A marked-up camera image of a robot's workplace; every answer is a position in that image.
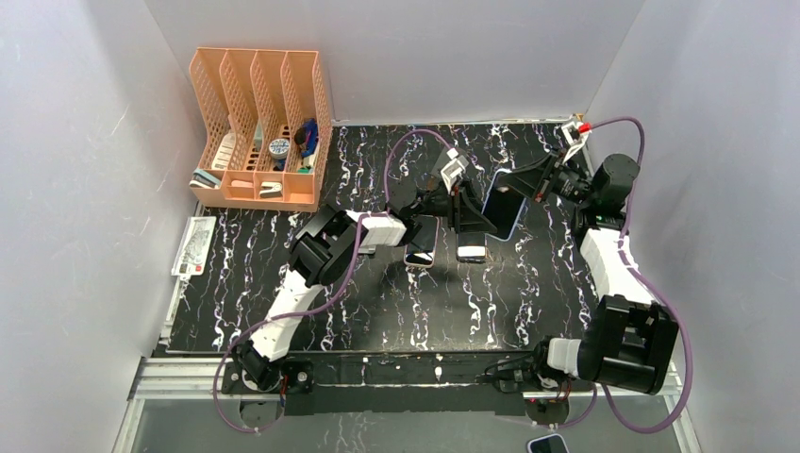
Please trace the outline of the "clear case phone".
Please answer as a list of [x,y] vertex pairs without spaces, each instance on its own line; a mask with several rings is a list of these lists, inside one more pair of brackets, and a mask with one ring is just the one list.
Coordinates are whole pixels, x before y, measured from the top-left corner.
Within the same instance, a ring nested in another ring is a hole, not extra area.
[[484,263],[487,258],[485,234],[461,232],[457,235],[457,260],[463,263]]

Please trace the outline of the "blue case phone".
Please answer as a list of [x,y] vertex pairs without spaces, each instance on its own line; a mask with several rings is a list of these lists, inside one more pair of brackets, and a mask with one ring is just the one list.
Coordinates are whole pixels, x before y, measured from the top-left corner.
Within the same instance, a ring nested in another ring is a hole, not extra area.
[[510,173],[509,169],[498,169],[492,178],[492,184],[487,191],[482,214],[495,226],[496,231],[489,233],[494,239],[507,242],[510,240],[517,224],[520,221],[527,198],[508,189],[501,192],[498,189],[500,176]]

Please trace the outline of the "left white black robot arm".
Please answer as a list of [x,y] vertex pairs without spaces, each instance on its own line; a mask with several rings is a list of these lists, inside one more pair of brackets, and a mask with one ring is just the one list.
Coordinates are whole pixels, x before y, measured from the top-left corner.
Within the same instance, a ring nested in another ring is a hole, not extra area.
[[288,271],[267,317],[229,348],[239,377],[260,393],[282,386],[282,361],[301,320],[316,314],[311,303],[318,294],[341,284],[320,307],[327,310],[343,296],[358,257],[372,256],[379,247],[403,247],[407,265],[432,265],[440,220],[477,249],[497,230],[469,179],[447,184],[433,177],[423,188],[394,183],[379,212],[322,206],[293,240]]

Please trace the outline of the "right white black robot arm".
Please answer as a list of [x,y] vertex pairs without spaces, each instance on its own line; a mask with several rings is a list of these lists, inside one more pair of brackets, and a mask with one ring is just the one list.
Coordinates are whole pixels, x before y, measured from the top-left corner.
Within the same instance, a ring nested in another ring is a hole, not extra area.
[[554,391],[579,378],[642,394],[660,391],[678,333],[675,317],[635,277],[625,232],[625,202],[640,172],[623,154],[607,156],[592,177],[570,168],[564,154],[499,173],[492,195],[511,204],[541,202],[556,194],[575,204],[572,231],[589,267],[599,304],[580,339],[540,342],[533,382]]

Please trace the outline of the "white case phone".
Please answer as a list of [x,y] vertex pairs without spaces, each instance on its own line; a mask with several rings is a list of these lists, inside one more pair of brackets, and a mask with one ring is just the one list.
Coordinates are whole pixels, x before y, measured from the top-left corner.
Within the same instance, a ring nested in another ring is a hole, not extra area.
[[438,243],[440,219],[433,216],[420,216],[417,223],[420,230],[406,245],[404,264],[411,267],[431,268],[434,264],[435,251]]

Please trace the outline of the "phone at bottom edge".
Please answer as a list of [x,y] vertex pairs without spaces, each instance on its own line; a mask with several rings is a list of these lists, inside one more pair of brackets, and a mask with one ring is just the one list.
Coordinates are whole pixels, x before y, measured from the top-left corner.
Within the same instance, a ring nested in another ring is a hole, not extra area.
[[564,438],[557,433],[530,440],[526,444],[527,453],[569,453]]

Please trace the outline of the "blue black item in organizer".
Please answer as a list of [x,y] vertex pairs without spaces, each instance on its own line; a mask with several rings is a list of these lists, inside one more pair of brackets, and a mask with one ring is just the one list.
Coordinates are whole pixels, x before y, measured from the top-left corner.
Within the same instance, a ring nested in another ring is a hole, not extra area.
[[314,118],[307,119],[293,135],[293,141],[302,158],[307,158],[315,153],[318,140],[319,127]]

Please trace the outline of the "white stapler in organizer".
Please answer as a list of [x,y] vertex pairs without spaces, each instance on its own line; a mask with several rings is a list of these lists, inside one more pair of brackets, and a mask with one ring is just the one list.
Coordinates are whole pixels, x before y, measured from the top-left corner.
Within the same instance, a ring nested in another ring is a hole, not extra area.
[[283,184],[275,181],[263,181],[259,185],[258,197],[260,199],[281,198],[283,196]]

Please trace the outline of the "round blue white tin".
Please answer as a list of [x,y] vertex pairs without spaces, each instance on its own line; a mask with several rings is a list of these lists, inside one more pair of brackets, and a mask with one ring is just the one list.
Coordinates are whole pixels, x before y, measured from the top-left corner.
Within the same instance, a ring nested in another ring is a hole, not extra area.
[[268,145],[268,152],[272,159],[283,160],[289,155],[291,141],[287,138],[277,138]]

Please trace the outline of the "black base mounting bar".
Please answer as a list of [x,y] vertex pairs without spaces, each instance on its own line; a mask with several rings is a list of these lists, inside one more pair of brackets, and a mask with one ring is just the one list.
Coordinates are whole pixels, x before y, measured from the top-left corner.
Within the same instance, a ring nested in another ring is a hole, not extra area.
[[533,364],[530,352],[294,353],[270,364],[246,353],[224,366],[219,389],[273,399],[289,416],[490,411],[565,421],[570,385],[552,383]]

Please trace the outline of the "orange plastic file organizer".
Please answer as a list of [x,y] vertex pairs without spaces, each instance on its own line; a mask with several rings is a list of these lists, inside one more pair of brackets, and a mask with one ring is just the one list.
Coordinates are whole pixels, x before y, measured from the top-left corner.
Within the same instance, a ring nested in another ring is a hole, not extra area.
[[[191,187],[210,208],[314,212],[321,201],[332,140],[324,67],[319,52],[199,47],[189,74],[207,141],[196,169],[222,180],[219,189]],[[319,127],[313,155],[302,158],[294,132],[309,118]],[[274,160],[269,143],[291,141]],[[283,184],[281,198],[260,199],[263,181]]]

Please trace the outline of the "teal white eraser block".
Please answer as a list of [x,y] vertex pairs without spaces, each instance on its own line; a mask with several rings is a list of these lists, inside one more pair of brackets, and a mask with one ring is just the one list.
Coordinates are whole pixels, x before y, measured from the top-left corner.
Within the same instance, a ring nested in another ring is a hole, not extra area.
[[203,169],[195,169],[189,182],[190,187],[212,190],[219,189],[221,184],[222,180],[220,178]]

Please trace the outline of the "white printed packet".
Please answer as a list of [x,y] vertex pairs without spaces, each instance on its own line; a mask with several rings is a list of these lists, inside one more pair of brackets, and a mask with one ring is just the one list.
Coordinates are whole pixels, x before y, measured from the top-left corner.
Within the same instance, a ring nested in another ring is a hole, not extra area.
[[171,275],[184,281],[200,276],[206,269],[216,216],[193,216],[187,220]]

